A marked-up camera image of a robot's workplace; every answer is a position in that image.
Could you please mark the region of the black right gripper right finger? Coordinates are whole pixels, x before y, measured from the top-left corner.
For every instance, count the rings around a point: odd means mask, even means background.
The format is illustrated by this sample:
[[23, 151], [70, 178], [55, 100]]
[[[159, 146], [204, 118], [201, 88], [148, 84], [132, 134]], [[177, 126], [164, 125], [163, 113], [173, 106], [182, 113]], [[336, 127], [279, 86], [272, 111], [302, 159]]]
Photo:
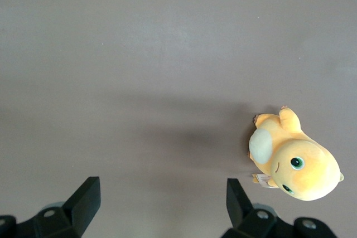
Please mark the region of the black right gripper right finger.
[[227, 179], [226, 208], [232, 224], [223, 237], [294, 237], [293, 226], [271, 208], [255, 208], [236, 178]]

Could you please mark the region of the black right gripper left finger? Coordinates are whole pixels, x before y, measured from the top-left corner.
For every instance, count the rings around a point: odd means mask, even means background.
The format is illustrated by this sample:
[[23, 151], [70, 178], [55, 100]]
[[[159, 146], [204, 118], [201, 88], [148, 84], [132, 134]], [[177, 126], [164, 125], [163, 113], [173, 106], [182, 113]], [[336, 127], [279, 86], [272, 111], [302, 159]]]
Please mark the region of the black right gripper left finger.
[[61, 206], [16, 226], [17, 237], [82, 237], [100, 207], [100, 178], [88, 177]]

